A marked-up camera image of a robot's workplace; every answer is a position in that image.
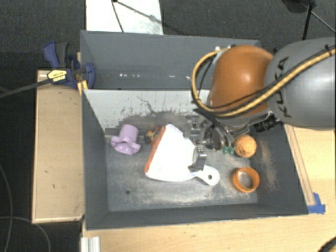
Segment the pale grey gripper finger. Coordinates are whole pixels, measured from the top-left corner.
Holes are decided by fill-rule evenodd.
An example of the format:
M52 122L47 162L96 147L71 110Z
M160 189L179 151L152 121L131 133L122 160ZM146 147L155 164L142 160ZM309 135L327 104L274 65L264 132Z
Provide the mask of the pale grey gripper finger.
M193 152L192 164L188 166L190 172L202 171L205 166L207 154L202 146L196 146Z

